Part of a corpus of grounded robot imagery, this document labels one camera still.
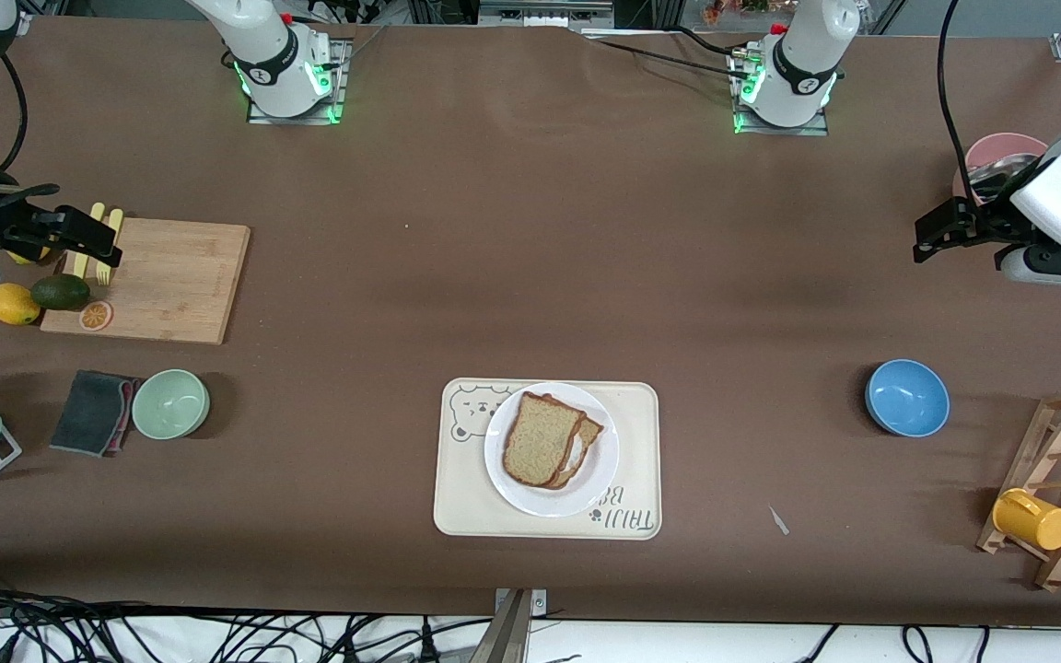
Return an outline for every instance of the white plate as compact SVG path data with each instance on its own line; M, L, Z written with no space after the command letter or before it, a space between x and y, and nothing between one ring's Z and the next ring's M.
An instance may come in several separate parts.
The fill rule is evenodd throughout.
M581 409L589 419L604 425L601 436L589 448L589 455L568 485L560 490L535 488L515 482L502 467L502 451L506 447L506 433L509 433L514 419L519 414L519 402L523 391L532 395L553 395L556 399L570 406ZM532 516L562 518L574 516L595 504L611 481L616 475L616 464L620 463L620 440L616 437L616 424L611 420L608 411L595 396L587 394L580 387L564 385L562 382L540 382L538 385L523 387L514 391L506 401L493 413L489 428L485 430L485 471L493 487L498 488L508 503L519 511Z

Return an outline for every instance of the green avocado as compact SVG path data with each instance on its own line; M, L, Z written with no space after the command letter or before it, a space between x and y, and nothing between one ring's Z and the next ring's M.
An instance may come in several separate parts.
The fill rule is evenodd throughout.
M71 274L56 274L40 278L31 286L35 303L52 311L80 311L92 298L84 278Z

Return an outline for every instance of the table surface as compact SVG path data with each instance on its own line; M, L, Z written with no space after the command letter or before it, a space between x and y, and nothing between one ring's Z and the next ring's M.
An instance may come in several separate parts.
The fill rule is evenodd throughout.
M564 30L387 29L337 127L248 126L222 51L206 22L69 17L12 47L18 179L254 230L223 346L0 325L24 446L0 475L1 578L206 607L471 613L538 587L576 617L1061 625L1036 561L974 548L1036 399L1061 394L1061 289L1006 281L991 248L912 264L954 168L935 38L858 38L829 138L800 139L734 135L715 75ZM1060 134L1044 40L954 40L947 75L966 142ZM0 71L0 155L16 122ZM952 391L929 439L863 413L900 356ZM47 449L76 369L172 366L213 394L193 439ZM658 537L439 534L459 377L656 387Z

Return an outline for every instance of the green bowl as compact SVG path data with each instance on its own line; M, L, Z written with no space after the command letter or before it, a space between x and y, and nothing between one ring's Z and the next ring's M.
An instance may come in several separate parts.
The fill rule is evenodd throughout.
M134 424L153 440L189 436L207 418L211 396L203 381L172 368L149 379L134 396Z

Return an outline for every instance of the bread slice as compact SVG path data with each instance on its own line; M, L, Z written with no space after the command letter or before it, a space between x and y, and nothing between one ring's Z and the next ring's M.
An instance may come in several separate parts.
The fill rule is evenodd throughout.
M563 469L559 471L559 474L556 475L555 479L544 484L543 487L557 491L559 488L563 488L568 485L576 472L580 471L580 466L584 465L584 459L589 456L589 448L592 448L592 444L597 441L597 437L601 436L602 432L604 432L604 425L598 424L585 416L584 421L580 422L580 429L578 429L578 432L576 433L580 437L580 444L582 446L580 454L578 454L578 458L573 461L572 457L576 455L574 454L574 450L569 453L569 458L566 458L563 461Z
M556 399L523 394L502 451L506 474L526 486L542 487L555 482L586 420L581 409Z

